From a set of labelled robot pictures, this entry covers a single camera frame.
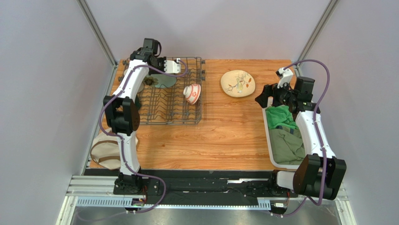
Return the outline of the light blue flower plate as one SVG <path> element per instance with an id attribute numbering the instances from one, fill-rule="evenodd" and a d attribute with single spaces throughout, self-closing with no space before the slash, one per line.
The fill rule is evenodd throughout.
<path id="1" fill-rule="evenodd" d="M 163 74 L 152 74 L 147 75 L 143 83 L 150 87 L 165 89 L 174 86 L 177 82 L 177 78 L 163 75 Z"/>

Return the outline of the beige bird pattern plate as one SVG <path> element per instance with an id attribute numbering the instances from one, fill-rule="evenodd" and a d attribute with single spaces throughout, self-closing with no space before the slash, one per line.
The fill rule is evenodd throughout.
<path id="1" fill-rule="evenodd" d="M 243 70 L 226 72 L 220 79 L 223 91 L 230 97 L 243 98 L 255 92 L 256 82 L 251 74 Z"/>

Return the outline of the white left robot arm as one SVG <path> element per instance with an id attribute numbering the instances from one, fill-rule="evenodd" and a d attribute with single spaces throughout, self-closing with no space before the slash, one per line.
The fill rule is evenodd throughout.
<path id="1" fill-rule="evenodd" d="M 116 136 L 120 149 L 121 166 L 113 191 L 116 195 L 139 195 L 144 190 L 136 150 L 140 115 L 135 103 L 139 87 L 150 67 L 163 67 L 157 58 L 161 49 L 159 41 L 145 38 L 143 46 L 130 55 L 129 67 L 120 86 L 111 96 L 103 99 L 102 114 L 112 134 Z"/>

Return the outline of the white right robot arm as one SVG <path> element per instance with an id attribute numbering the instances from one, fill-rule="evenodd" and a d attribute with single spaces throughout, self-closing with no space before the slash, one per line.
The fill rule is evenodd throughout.
<path id="1" fill-rule="evenodd" d="M 264 109 L 285 105 L 301 133 L 305 157 L 296 171 L 274 170 L 273 185 L 298 195 L 334 200 L 347 170 L 346 162 L 331 150 L 317 103 L 312 102 L 314 79 L 300 77 L 288 83 L 267 84 L 255 98 Z"/>

